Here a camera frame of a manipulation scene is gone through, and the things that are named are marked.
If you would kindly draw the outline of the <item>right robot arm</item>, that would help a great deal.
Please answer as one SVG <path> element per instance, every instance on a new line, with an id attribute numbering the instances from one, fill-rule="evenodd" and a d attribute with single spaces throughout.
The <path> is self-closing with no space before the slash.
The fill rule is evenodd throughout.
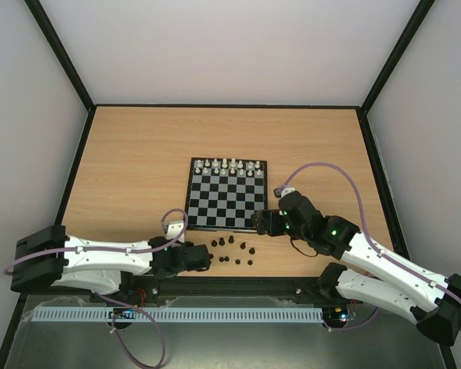
<path id="1" fill-rule="evenodd" d="M 425 337 L 444 346 L 461 332 L 461 275 L 447 277 L 378 244 L 339 216 L 323 216 L 294 188 L 283 191 L 277 210 L 259 210 L 251 220 L 258 234 L 304 241 L 331 256 L 317 280 L 328 301 L 340 297 L 372 304 L 413 323 Z"/>

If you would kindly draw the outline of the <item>black cage frame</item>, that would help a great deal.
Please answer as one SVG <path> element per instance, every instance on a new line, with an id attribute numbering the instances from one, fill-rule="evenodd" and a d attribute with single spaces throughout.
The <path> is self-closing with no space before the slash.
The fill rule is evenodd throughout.
<path id="1" fill-rule="evenodd" d="M 380 151 L 376 146 L 372 128 L 370 127 L 367 115 L 379 97 L 384 86 L 388 82 L 390 76 L 395 71 L 395 68 L 400 62 L 400 59 L 403 57 L 404 52 L 410 45 L 410 42 L 413 40 L 426 16 L 429 14 L 429 11 L 433 7 L 434 3 L 434 0 L 419 1 L 415 10 L 413 11 L 413 14 L 410 16 L 409 21 L 404 27 L 400 37 L 396 41 L 396 44 L 393 47 L 393 50 L 391 51 L 388 59 L 384 63 L 381 72 L 377 76 L 376 81 L 373 83 L 373 87 L 367 94 L 363 104 L 355 107 L 360 130 L 362 132 L 364 144 L 366 147 L 366 152 L 368 154 L 370 166 L 373 172 L 373 178 L 376 183 L 378 194 L 380 196 L 380 202 L 383 208 L 383 213 L 386 219 L 390 238 L 393 242 L 394 251 L 403 257 L 407 257 L 409 255 L 409 251 L 406 246 L 406 241 L 401 230 L 401 225 L 396 213 L 395 205 L 393 203 L 393 196 L 390 193 L 387 175 L 381 163 Z M 85 145 L 87 144 L 88 135 L 91 130 L 92 122 L 94 120 L 98 105 L 92 101 L 90 95 L 88 94 L 84 83 L 81 81 L 81 78 L 73 62 L 71 61 L 68 52 L 63 46 L 61 39 L 59 38 L 58 33 L 56 32 L 54 25 L 51 23 L 51 20 L 48 17 L 47 12 L 44 10 L 41 2 L 28 1 L 26 5 L 28 6 L 29 11 L 34 17 L 46 40 L 48 41 L 51 50 L 55 53 L 56 58 L 63 67 L 67 77 L 69 78 L 75 91 L 78 93 L 78 96 L 84 104 L 85 109 L 88 112 L 88 117 L 86 118 L 81 133 L 81 138 L 75 152 L 74 161 L 71 166 L 64 193 L 61 197 L 61 203 L 55 218 L 55 223 L 58 224 L 60 221 L 62 221 L 65 215 L 67 203 L 70 198 L 76 175 L 78 173 L 81 157 L 83 155 Z"/>

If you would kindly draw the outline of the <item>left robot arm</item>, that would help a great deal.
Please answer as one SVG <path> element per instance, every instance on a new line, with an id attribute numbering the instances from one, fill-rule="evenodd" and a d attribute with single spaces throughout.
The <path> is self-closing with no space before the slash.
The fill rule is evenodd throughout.
<path id="1" fill-rule="evenodd" d="M 5 272 L 18 293 L 60 287 L 109 295 L 122 289 L 123 274 L 166 279 L 210 265 L 207 246 L 186 241 L 181 222 L 170 224 L 164 236 L 131 242 L 88 240 L 53 225 L 19 240 Z"/>

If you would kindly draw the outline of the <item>black and silver chessboard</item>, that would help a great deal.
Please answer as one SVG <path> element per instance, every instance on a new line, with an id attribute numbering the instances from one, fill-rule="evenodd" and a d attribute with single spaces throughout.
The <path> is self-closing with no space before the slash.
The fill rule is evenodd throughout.
<path id="1" fill-rule="evenodd" d="M 204 174 L 205 160 L 210 162 L 209 173 Z M 234 168 L 235 175 L 230 175 L 231 159 L 227 159 L 226 175 L 221 175 L 223 158 L 219 161 L 219 175 L 214 173 L 213 161 L 215 158 L 192 158 L 187 184 L 185 212 L 188 216 L 189 230 L 230 230 L 254 233 L 251 216 L 255 211 L 267 209 L 267 162 L 235 158 L 243 162 L 243 167 Z M 201 160 L 199 174 L 194 173 L 197 168 L 195 161 Z M 247 163 L 260 162 L 261 176 L 256 176 L 255 167 L 251 169 L 252 177 L 247 176 Z M 238 175 L 243 169 L 245 176 Z"/>

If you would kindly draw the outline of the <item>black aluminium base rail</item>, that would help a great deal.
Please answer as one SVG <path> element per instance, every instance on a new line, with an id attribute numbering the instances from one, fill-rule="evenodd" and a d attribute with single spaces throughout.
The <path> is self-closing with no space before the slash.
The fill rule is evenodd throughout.
<path id="1" fill-rule="evenodd" d="M 116 292 L 109 298 L 129 303 L 161 306 L 164 301 L 181 297 L 211 298 L 277 298 L 298 304 L 313 304 L 322 308 L 341 307 L 351 300 L 380 306 L 382 303 L 407 302 L 408 297 L 389 286 L 374 287 L 375 280 L 354 273 L 348 279 L 353 283 L 342 297 L 333 290 L 333 280 L 318 277 L 226 278 L 175 277 L 158 280 L 152 276 L 121 275 Z"/>

